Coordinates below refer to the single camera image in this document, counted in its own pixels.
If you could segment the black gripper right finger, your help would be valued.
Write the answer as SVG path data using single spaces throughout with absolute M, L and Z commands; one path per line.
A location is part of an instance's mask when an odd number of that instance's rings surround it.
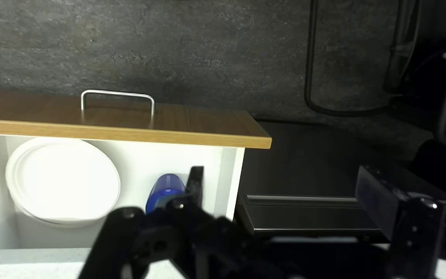
M 408 172 L 364 165 L 358 169 L 355 197 L 391 242 L 439 237 L 437 197 Z

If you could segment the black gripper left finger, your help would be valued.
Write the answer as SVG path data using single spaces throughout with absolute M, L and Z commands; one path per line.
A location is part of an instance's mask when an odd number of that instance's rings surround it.
M 166 205 L 168 214 L 183 220 L 199 219 L 203 214 L 203 180 L 205 168 L 193 166 L 185 191 Z

